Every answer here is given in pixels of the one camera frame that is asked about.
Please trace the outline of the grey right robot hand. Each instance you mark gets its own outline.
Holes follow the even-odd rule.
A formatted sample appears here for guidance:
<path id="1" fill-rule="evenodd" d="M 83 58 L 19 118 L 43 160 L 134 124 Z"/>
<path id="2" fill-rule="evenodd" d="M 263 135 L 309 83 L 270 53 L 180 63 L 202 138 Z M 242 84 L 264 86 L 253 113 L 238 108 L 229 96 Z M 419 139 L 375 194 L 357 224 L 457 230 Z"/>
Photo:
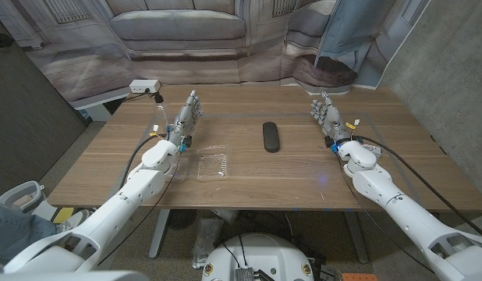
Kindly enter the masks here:
<path id="1" fill-rule="evenodd" d="M 322 101 L 313 100 L 310 115 L 314 117 L 324 134 L 324 142 L 327 148 L 332 145 L 340 145 L 351 140 L 345 123 L 342 121 L 339 110 L 333 105 L 332 100 L 324 91 L 321 93 Z"/>

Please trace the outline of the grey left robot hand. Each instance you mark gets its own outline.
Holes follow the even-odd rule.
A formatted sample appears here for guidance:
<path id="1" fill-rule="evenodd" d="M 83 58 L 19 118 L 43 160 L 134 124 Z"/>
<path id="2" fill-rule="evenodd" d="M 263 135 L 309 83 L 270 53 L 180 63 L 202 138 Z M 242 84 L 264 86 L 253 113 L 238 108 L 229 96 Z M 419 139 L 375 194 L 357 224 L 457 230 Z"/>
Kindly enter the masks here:
<path id="1" fill-rule="evenodd" d="M 171 125 L 167 140 L 180 146 L 186 138 L 191 138 L 197 121 L 203 114 L 200 109 L 200 99 L 193 89 Z"/>

